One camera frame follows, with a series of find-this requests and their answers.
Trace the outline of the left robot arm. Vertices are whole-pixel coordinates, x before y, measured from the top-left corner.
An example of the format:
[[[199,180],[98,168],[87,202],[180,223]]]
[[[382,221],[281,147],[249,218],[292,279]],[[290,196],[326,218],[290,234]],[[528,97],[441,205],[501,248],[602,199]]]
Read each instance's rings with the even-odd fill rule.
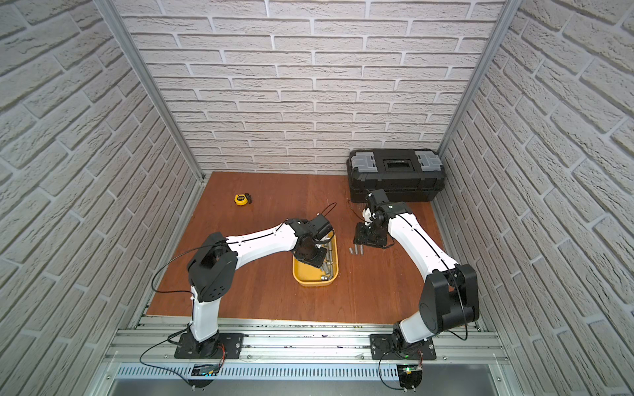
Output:
[[[319,268],[328,254],[325,247],[334,232],[328,219],[287,219],[279,225],[252,234],[225,237],[211,234],[188,263],[193,294],[193,315],[188,333],[198,344],[219,333],[221,299],[229,292],[234,274],[241,267],[279,252],[291,252],[297,261]]]

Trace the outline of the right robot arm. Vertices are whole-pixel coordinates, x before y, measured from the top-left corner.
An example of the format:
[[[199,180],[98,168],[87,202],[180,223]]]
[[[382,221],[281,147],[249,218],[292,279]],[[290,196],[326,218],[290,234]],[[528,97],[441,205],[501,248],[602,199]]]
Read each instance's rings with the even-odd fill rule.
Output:
[[[418,311],[394,327],[393,348],[405,349],[439,333],[467,328],[480,318],[476,270],[446,254],[406,203],[390,201],[383,190],[370,191],[353,243],[388,248],[388,238],[403,247],[424,279]]]

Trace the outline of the yellow plastic storage box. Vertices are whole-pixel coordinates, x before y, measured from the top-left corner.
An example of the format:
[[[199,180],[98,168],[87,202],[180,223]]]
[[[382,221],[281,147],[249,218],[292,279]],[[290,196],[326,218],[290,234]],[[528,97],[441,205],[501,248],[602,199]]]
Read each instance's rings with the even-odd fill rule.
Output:
[[[320,247],[327,249],[325,260],[320,267],[312,267],[308,264],[293,259],[292,274],[295,280],[303,287],[322,287],[332,284],[339,274],[338,246],[334,231],[331,231]]]

